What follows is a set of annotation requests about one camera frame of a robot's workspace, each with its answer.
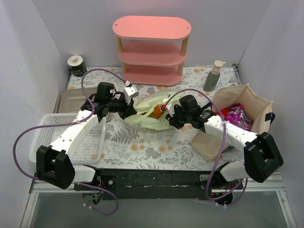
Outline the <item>toy pineapple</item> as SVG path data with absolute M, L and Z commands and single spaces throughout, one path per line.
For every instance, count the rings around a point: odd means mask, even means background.
M 151 110 L 149 110 L 147 112 L 141 113 L 141 115 L 146 115 L 147 113 L 149 113 L 147 115 L 147 117 L 153 118 L 153 119 L 159 119 L 164 114 L 164 112 L 161 110 L 161 108 L 158 105 L 156 105 L 155 107 L 153 107 Z

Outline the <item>green plastic grocery bag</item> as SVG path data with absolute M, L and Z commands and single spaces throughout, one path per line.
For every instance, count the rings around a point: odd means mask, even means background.
M 165 119 L 167 112 L 162 112 L 161 106 L 176 92 L 176 89 L 164 89 L 153 95 L 134 98 L 133 107 L 137 114 L 127 117 L 125 122 L 131 126 L 153 130 L 171 128 Z

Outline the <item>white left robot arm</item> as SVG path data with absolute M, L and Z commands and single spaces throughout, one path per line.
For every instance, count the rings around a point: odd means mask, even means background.
M 96 93 L 86 96 L 74 121 L 66 124 L 67 129 L 50 145 L 37 149 L 37 179 L 61 189 L 80 182 L 91 190 L 98 189 L 101 178 L 95 174 L 94 168 L 83 162 L 75 163 L 72 160 L 74 153 L 92 129 L 105 123 L 109 113 L 118 113 L 121 119 L 135 115 L 133 99 L 138 94 L 137 88 L 129 81 L 125 82 L 121 92 L 116 91 L 114 84 L 101 82 Z

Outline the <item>beige canvas tote bag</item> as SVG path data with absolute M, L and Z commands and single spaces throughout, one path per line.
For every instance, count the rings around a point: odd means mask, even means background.
M 272 102 L 256 95 L 248 85 L 221 88 L 212 100 L 220 108 L 225 121 L 257 134 L 268 132 L 275 117 Z M 211 160 L 219 153 L 222 136 L 216 137 L 199 131 L 190 143 L 204 159 Z

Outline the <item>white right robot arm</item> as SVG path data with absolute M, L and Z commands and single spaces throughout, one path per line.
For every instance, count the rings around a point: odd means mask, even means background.
M 228 163 L 216 171 L 215 184 L 221 189 L 234 180 L 246 178 L 262 183 L 284 164 L 272 135 L 224 123 L 215 112 L 200 107 L 192 95 L 180 98 L 178 104 L 165 103 L 161 109 L 169 112 L 166 119 L 171 126 L 180 129 L 184 124 L 191 124 L 204 133 L 224 136 L 225 142 L 243 153 L 242 161 Z

